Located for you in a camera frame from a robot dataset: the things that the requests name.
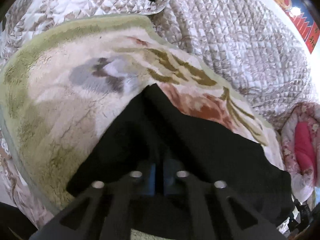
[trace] fleece blanket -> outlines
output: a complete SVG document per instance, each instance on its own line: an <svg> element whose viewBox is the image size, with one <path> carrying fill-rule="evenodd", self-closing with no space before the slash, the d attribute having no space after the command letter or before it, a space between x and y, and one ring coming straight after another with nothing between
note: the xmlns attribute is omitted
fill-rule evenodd
<svg viewBox="0 0 320 240"><path fill-rule="evenodd" d="M150 15L162 38L203 59L276 129L295 105L318 99L310 53L273 0L17 0L6 14L0 64L65 21L116 13Z"/></svg>
<svg viewBox="0 0 320 240"><path fill-rule="evenodd" d="M0 73L4 137L50 212L72 200L71 176L128 102L153 83L183 113L260 143L269 162L284 169L272 126L198 57L162 40L147 17L71 21L27 42Z"/></svg>
<svg viewBox="0 0 320 240"><path fill-rule="evenodd" d="M306 201L320 186L320 105L297 106L281 131L282 153L292 192Z"/></svg>

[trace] quilted mattress cover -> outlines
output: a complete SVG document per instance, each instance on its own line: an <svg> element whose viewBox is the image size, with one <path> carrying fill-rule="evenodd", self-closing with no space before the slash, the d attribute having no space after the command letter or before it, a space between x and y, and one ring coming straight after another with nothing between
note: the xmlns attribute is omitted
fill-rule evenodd
<svg viewBox="0 0 320 240"><path fill-rule="evenodd" d="M6 14L0 67L33 36L65 21L112 13L150 15L158 35L201 57L258 114L280 129L297 103L316 102L317 94L310 77L310 53L283 11L279 8L275 13L268 2L273 3L272 0L17 0ZM30 201L22 203L32 208Z"/></svg>

